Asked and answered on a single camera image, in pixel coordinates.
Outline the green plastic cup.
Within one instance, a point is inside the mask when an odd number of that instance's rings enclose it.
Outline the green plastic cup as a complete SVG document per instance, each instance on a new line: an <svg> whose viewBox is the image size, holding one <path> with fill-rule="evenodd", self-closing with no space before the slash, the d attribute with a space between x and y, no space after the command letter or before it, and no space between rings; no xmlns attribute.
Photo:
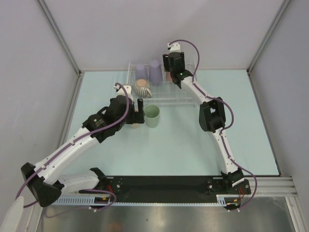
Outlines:
<svg viewBox="0 0 309 232"><path fill-rule="evenodd" d="M158 106L149 104L144 108L145 123L150 128L155 128L159 123L160 109Z"/></svg>

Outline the beige plastic cup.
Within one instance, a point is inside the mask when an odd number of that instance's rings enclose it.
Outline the beige plastic cup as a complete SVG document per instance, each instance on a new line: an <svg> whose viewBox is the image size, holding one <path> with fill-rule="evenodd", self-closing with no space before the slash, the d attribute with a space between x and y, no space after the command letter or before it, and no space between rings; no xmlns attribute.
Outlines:
<svg viewBox="0 0 309 232"><path fill-rule="evenodd" d="M131 125L131 127L133 129L137 129L139 126L140 126L140 124L138 124L138 123L134 123L134 124Z"/></svg>

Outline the salmon pink plastic cup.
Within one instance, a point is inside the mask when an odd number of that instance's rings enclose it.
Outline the salmon pink plastic cup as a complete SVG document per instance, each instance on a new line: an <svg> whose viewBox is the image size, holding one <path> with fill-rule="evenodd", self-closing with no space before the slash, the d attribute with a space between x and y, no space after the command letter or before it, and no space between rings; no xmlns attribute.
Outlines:
<svg viewBox="0 0 309 232"><path fill-rule="evenodd" d="M170 72L166 72L166 80L169 82L172 82L171 74Z"/></svg>

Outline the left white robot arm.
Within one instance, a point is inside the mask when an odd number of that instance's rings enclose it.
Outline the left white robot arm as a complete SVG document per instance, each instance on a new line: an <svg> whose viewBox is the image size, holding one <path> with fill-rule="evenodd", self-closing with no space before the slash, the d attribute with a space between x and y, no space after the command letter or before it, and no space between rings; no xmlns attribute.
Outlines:
<svg viewBox="0 0 309 232"><path fill-rule="evenodd" d="M143 99L138 109L126 96L110 99L110 105L90 115L77 133L58 150L36 164L27 162L21 167L24 180L41 207L53 204L62 194L71 192L102 193L109 190L106 175L99 168L83 174L63 175L63 171L81 155L115 135L125 124L143 124Z"/></svg>

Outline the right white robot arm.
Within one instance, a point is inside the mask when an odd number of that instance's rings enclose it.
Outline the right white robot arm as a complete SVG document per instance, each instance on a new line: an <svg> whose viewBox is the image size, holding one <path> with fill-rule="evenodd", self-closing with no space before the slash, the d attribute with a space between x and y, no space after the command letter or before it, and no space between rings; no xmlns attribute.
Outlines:
<svg viewBox="0 0 309 232"><path fill-rule="evenodd" d="M184 52L171 52L163 55L164 69L170 72L172 82L187 92L199 105L198 122L203 131L207 132L217 145L221 160L223 189L234 194L245 178L241 168L234 164L233 155L224 132L226 116L221 98L209 95L193 80L193 74L185 68Z"/></svg>

